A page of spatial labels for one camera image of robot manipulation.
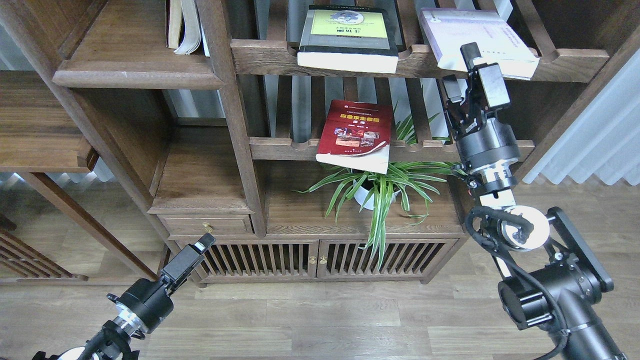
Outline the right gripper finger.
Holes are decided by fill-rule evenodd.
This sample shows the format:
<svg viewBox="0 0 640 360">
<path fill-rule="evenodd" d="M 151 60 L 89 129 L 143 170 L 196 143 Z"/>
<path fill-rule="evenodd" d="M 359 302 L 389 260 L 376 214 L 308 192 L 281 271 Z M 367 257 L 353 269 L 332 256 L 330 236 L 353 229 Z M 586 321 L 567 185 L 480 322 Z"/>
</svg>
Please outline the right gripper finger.
<svg viewBox="0 0 640 360">
<path fill-rule="evenodd" d="M 442 77 L 442 85 L 445 90 L 446 104 L 461 105 L 464 102 L 464 96 L 462 94 L 460 84 L 458 83 L 457 76 L 446 75 Z"/>
<path fill-rule="evenodd" d="M 476 42 L 462 44 L 460 47 L 462 61 L 466 66 L 468 72 L 472 72 L 478 66 L 483 65 L 483 57 L 480 52 L 479 46 Z"/>
</svg>

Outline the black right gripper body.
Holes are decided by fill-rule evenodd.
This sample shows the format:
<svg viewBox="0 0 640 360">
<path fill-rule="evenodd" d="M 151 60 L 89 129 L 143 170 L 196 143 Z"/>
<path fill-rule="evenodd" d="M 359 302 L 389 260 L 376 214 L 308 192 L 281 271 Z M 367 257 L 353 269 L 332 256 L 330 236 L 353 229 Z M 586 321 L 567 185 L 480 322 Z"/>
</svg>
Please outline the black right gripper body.
<svg viewBox="0 0 640 360">
<path fill-rule="evenodd" d="M 510 106 L 510 97 L 498 63 L 469 71 L 461 105 L 446 104 L 446 119 L 468 173 L 510 165 L 521 151 L 510 125 L 498 120 L 498 111 Z"/>
</svg>

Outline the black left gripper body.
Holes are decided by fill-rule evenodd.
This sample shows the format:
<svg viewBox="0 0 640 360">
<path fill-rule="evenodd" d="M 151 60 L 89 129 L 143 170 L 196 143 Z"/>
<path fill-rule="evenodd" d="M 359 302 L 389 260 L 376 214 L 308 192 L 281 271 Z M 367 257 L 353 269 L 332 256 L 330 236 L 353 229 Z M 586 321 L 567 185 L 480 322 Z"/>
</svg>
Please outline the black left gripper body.
<svg viewBox="0 0 640 360">
<path fill-rule="evenodd" d="M 140 278 L 121 296 L 107 294 L 119 314 L 114 322 L 126 333 L 151 333 L 174 309 L 170 296 L 204 259 L 205 244 L 189 244 L 160 271 L 157 281 Z"/>
</svg>

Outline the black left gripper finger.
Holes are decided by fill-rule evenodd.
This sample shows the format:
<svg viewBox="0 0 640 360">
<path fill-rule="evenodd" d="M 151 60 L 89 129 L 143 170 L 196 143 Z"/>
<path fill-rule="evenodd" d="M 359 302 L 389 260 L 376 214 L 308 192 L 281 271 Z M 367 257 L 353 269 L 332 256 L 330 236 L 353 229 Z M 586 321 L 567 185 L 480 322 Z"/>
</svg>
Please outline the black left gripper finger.
<svg viewBox="0 0 640 360">
<path fill-rule="evenodd" d="M 194 243 L 194 248 L 199 254 L 204 254 L 216 241 L 217 239 L 211 233 L 205 233 Z"/>
</svg>

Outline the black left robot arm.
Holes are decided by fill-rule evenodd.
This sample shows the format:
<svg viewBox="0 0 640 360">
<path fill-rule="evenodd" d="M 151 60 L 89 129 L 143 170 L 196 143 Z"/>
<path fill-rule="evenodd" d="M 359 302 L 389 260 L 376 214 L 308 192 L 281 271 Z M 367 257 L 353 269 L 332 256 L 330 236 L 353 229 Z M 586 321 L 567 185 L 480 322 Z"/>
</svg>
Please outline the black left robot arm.
<svg viewBox="0 0 640 360">
<path fill-rule="evenodd" d="M 131 338 L 145 339 L 174 309 L 170 296 L 201 264 L 205 252 L 215 243 L 212 234 L 204 234 L 194 244 L 188 244 L 160 271 L 156 281 L 140 278 L 121 296 L 107 294 L 118 316 L 108 320 L 85 345 L 62 354 L 52 354 L 51 360 L 137 360 L 138 350 L 131 350 Z"/>
</svg>

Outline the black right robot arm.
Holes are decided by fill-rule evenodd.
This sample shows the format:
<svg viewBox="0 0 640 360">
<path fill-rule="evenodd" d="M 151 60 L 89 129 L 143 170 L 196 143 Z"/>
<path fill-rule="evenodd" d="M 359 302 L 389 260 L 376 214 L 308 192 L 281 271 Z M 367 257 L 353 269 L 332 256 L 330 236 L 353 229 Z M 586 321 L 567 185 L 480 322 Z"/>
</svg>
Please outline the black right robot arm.
<svg viewBox="0 0 640 360">
<path fill-rule="evenodd" d="M 492 257 L 500 274 L 503 310 L 519 330 L 538 328 L 553 347 L 542 360 L 624 360 L 594 311 L 614 282 L 594 251 L 559 207 L 542 211 L 518 204 L 512 164 L 521 151 L 511 126 L 498 119 L 510 105 L 498 63 L 475 42 L 461 46 L 465 90 L 454 75 L 442 79 L 445 118 L 473 207 L 464 217 L 472 239 Z"/>
</svg>

